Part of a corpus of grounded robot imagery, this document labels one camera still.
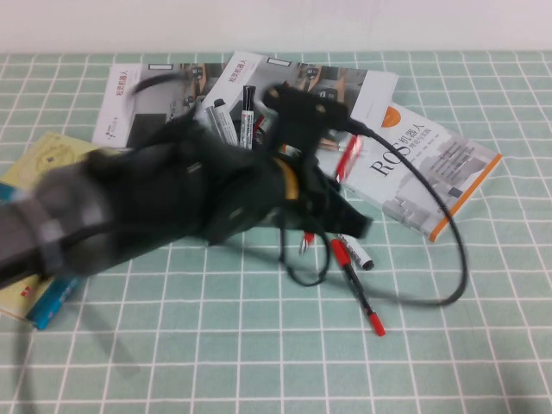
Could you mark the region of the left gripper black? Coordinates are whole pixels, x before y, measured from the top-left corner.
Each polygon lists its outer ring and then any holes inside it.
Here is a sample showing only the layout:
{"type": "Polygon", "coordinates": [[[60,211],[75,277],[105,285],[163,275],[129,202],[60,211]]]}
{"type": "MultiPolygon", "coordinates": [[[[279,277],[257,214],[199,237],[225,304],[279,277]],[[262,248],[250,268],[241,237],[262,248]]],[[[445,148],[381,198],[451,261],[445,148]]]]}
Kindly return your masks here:
{"type": "Polygon", "coordinates": [[[258,152],[258,160],[271,161],[283,179],[284,196],[271,205],[258,222],[261,228],[298,229],[366,236],[373,219],[356,210],[342,196],[342,186],[326,174],[315,156],[258,152]]]}

